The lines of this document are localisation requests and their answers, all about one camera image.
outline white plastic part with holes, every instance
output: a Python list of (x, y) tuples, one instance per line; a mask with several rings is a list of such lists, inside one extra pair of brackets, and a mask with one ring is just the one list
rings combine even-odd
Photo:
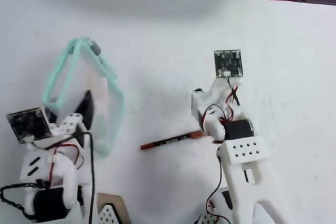
[(267, 159), (269, 154), (262, 137), (247, 137), (235, 140), (226, 140), (225, 145), (228, 161), (242, 164), (261, 159)]
[(117, 214), (114, 212), (112, 206), (105, 205), (100, 211), (99, 224), (119, 224)]
[[(233, 203), (234, 224), (251, 224), (256, 203), (263, 206), (276, 224), (291, 223), (263, 137), (226, 140), (218, 149), (217, 156), (222, 163)], [(247, 169), (252, 170), (254, 183), (246, 181), (244, 170)]]

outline white surface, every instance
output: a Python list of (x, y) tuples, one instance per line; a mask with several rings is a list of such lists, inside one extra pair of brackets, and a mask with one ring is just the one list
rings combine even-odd
[[(240, 48), (239, 99), (267, 137), (294, 223), (334, 222), (336, 7), (261, 0), (0, 3), (1, 185), (18, 182), (24, 151), (5, 114), (39, 106), (61, 48), (88, 35), (118, 70), (127, 99), (117, 144), (96, 162), (98, 191), (121, 195), (133, 223), (190, 223), (218, 182), (218, 146), (209, 138), (143, 152), (139, 146), (197, 129), (191, 91), (210, 88), (214, 50)], [(19, 191), (6, 195), (23, 200)], [(0, 216), (23, 220), (3, 204)]]

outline wire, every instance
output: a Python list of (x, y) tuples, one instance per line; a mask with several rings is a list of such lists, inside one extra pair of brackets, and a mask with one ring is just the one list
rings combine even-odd
[(13, 189), (13, 188), (22, 188), (22, 187), (26, 187), (26, 188), (27, 187), (31, 187), (31, 188), (44, 188), (43, 186), (38, 185), (37, 183), (21, 183), (21, 184), (13, 184), (13, 185), (9, 185), (9, 186), (4, 186), (4, 187), (0, 188), (0, 198), (1, 198), (1, 201), (4, 202), (4, 203), (9, 204), (12, 207), (17, 208), (18, 210), (20, 210), (22, 212), (22, 214), (28, 220), (35, 220), (36, 219), (35, 215), (29, 215), (29, 214), (27, 214), (25, 208), (22, 205), (17, 204), (17, 203), (15, 203), (13, 201), (10, 201), (10, 200), (6, 199), (5, 196), (4, 196), (4, 190)]
[(230, 88), (231, 88), (231, 91), (232, 91), (231, 94), (233, 95), (233, 98), (235, 99), (237, 105), (240, 106), (240, 102), (239, 102), (239, 99), (238, 99), (237, 94), (236, 94), (236, 91), (237, 91), (237, 90), (235, 90), (235, 89), (231, 86), (230, 78), (229, 78), (229, 77), (227, 77), (226, 80), (227, 80), (227, 83), (229, 84), (229, 86), (230, 86)]
[(77, 167), (77, 170), (79, 170), (84, 164), (84, 157), (83, 156), (80, 156), (80, 157), (82, 158), (82, 163), (80, 163), (80, 165)]
[(75, 147), (77, 149), (77, 156), (76, 156), (76, 159), (75, 159), (75, 161), (73, 163), (75, 165), (77, 163), (77, 161), (78, 161), (80, 150), (79, 150), (79, 148), (78, 148), (78, 146), (76, 144), (71, 144), (71, 143), (70, 144), (61, 144), (58, 147), (56, 147), (56, 149), (58, 149), (60, 147), (66, 147), (66, 146), (73, 146), (73, 147)]
[(210, 194), (210, 196), (207, 198), (206, 200), (206, 204), (205, 204), (205, 209), (206, 209), (206, 212), (208, 215), (212, 215), (212, 216), (215, 216), (217, 218), (223, 218), (224, 220), (227, 221), (228, 224), (231, 224), (231, 222), (228, 220), (228, 218), (226, 218), (225, 216), (222, 216), (222, 215), (215, 215), (215, 214), (212, 214), (211, 212), (209, 212), (208, 210), (208, 203), (209, 203), (209, 200), (210, 198), (217, 192), (217, 190), (219, 189), (219, 187), (221, 186), (220, 184), (222, 183), (222, 164), (221, 164), (221, 159), (220, 157), (218, 157), (218, 161), (219, 161), (219, 169), (221, 171), (221, 175), (220, 175), (220, 178), (219, 178), (219, 183), (218, 183), (218, 186), (216, 187), (216, 189)]
[[(237, 90), (238, 90), (238, 86), (236, 86), (236, 87), (234, 88), (234, 92), (236, 93)], [(232, 97), (232, 102), (233, 102), (234, 97), (233, 97), (233, 93), (231, 92), (231, 93), (229, 94), (229, 96), (225, 99), (225, 103), (227, 103), (227, 102), (229, 101), (230, 97)]]
[(60, 144), (63, 144), (63, 143), (65, 143), (65, 142), (67, 142), (67, 141), (69, 141), (69, 140), (71, 140), (71, 139), (73, 139), (73, 138), (77, 138), (78, 136), (82, 136), (82, 135), (85, 135), (84, 133), (89, 133), (88, 131), (84, 131), (84, 132), (79, 132), (79, 133), (77, 133), (77, 134), (73, 134), (73, 135), (71, 135), (71, 136), (69, 136), (69, 137), (67, 137), (67, 138), (65, 138), (65, 139), (62, 139), (61, 141), (58, 141), (58, 142), (56, 142), (55, 144), (51, 144), (51, 145), (49, 145), (49, 146), (47, 146), (47, 147), (41, 147), (41, 146), (37, 146), (34, 142), (32, 142), (32, 144), (36, 147), (36, 148), (39, 148), (39, 149), (43, 149), (43, 150), (50, 150), (50, 149), (52, 149), (52, 148), (55, 148), (55, 147), (58, 147)]
[(92, 176), (92, 195), (91, 195), (91, 204), (90, 204), (90, 216), (89, 216), (89, 224), (92, 224), (92, 214), (93, 214), (93, 201), (95, 199), (95, 180), (94, 180), (94, 171), (95, 165), (93, 163), (93, 139), (92, 134), (88, 131), (83, 132), (90, 136), (90, 159), (91, 159), (91, 176)]
[(203, 125), (203, 124), (204, 124), (204, 120), (205, 120), (205, 117), (206, 117), (206, 113), (208, 112), (208, 110), (209, 110), (212, 106), (216, 106), (216, 107), (218, 107), (218, 108), (221, 110), (221, 112), (223, 113), (224, 118), (226, 119), (224, 110), (223, 110), (220, 106), (218, 106), (218, 105), (215, 104), (215, 103), (210, 104), (210, 105), (205, 109), (205, 111), (204, 111), (204, 113), (203, 113), (203, 116), (202, 116), (202, 121), (201, 121), (202, 129), (204, 129), (204, 125)]

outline pen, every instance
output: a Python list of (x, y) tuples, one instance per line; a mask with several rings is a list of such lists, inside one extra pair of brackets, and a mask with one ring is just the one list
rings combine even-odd
[(202, 136), (203, 136), (202, 131), (193, 131), (193, 132), (189, 132), (189, 133), (186, 133), (186, 134), (183, 134), (183, 135), (179, 135), (179, 136), (167, 138), (167, 139), (164, 139), (164, 140), (156, 141), (156, 142), (153, 142), (153, 143), (141, 145), (140, 149), (147, 150), (147, 149), (151, 149), (151, 148), (154, 148), (154, 147), (157, 147), (157, 146), (160, 146), (160, 145), (174, 143), (174, 142), (185, 140), (185, 139), (188, 139), (188, 138), (196, 139), (196, 138), (199, 138), (199, 137), (202, 137)]

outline black chain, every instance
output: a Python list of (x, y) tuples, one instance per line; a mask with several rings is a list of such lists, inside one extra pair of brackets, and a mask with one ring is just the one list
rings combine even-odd
[(13, 189), (13, 188), (22, 188), (22, 187), (31, 187), (31, 188), (42, 188), (41, 185), (36, 184), (36, 183), (21, 183), (21, 184), (13, 184), (13, 185), (9, 185), (9, 186), (4, 186), (2, 188), (0, 188), (0, 198), (1, 201), (4, 203), (7, 203), (9, 205), (11, 205), (12, 207), (15, 207), (19, 210), (22, 211), (23, 215), (28, 219), (28, 220), (35, 220), (35, 215), (29, 215), (27, 214), (25, 208), (17, 203), (14, 203), (8, 199), (5, 198), (4, 196), (4, 190), (6, 189)]

